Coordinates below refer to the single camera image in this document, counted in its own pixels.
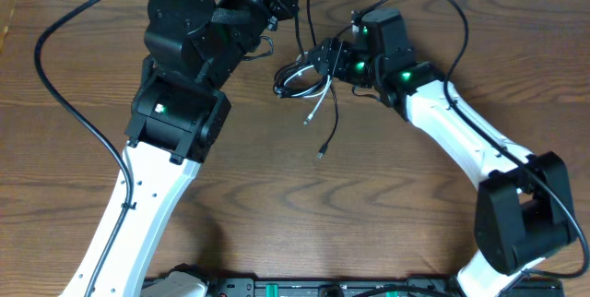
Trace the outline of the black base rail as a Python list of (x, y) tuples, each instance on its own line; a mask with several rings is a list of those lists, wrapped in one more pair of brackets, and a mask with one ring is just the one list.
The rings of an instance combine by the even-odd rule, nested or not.
[(247, 278), (214, 279), (208, 283), (206, 296), (289, 297), (289, 296), (357, 296), (383, 289), (384, 296), (461, 296), (453, 279), (428, 279), (417, 276), (393, 281), (325, 281), (261, 280)]

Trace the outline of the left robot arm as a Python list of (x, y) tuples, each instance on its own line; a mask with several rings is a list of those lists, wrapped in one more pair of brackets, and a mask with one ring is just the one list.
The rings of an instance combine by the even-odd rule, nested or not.
[(230, 112), (222, 86), (299, 0), (149, 0), (123, 168), (67, 296), (137, 296), (181, 195)]

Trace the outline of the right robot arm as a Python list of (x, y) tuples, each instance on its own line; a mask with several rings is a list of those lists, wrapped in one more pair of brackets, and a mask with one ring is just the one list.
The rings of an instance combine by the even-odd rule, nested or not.
[(502, 296), (578, 238), (567, 168), (505, 137), (460, 97), (443, 71), (420, 62), (395, 8), (352, 22), (354, 40), (328, 38), (306, 60), (322, 76), (375, 89), (378, 100), (429, 135), (478, 191), (478, 250), (457, 277), (464, 296)]

